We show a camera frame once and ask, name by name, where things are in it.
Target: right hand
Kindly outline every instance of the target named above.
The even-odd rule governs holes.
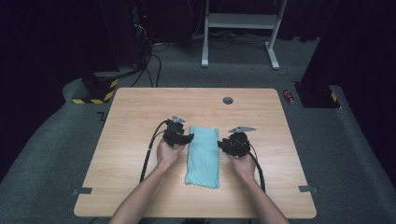
[[[172,166],[177,161],[178,155],[185,146],[186,145],[175,144],[174,147],[170,147],[162,138],[157,146],[158,165],[161,165],[166,169]]]
[[[233,169],[241,179],[246,180],[254,178],[256,163],[250,157],[250,155],[246,154],[240,158],[236,158],[230,154],[227,154],[227,156],[233,162]]]

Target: person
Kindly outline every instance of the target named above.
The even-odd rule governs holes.
[[[120,204],[110,224],[135,224],[146,212],[152,195],[162,182],[165,174],[173,164],[177,162],[178,155],[185,145],[174,145],[170,147],[163,139],[157,146],[157,165]],[[260,223],[289,223],[283,213],[260,188],[254,178],[256,164],[247,154],[236,158],[228,155],[233,164],[233,169],[244,183],[248,195],[253,202],[253,207],[259,216]]]

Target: wooden table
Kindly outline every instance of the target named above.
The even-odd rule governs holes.
[[[223,103],[232,97],[233,103]],[[149,140],[165,119],[185,119],[185,134],[191,125],[219,129],[228,137],[237,126],[254,127],[248,132],[257,151],[266,182],[266,191],[288,218],[316,215],[303,168],[293,143],[279,96],[271,89],[183,89],[121,88],[108,113],[105,127],[94,152],[75,214],[80,217],[111,217],[122,200],[139,183]],[[153,149],[156,149],[160,136]],[[187,152],[167,174],[145,217],[256,217],[243,185],[233,172],[226,154],[220,152],[220,188],[209,189],[184,182]],[[152,150],[148,175],[156,165]]]

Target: towel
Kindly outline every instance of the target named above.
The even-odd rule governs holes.
[[[186,184],[218,189],[219,130],[191,126],[190,133],[194,133],[194,139],[189,145]]]

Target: metal stand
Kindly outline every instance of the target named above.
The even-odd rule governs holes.
[[[209,66],[208,37],[209,27],[222,28],[245,28],[273,30],[270,42],[265,42],[271,65],[274,70],[279,69],[279,63],[274,53],[276,35],[282,22],[283,13],[288,0],[283,0],[280,10],[276,15],[254,15],[254,14],[230,14],[230,13],[209,13],[209,0],[206,0],[205,9],[205,36],[202,50],[202,67]]]

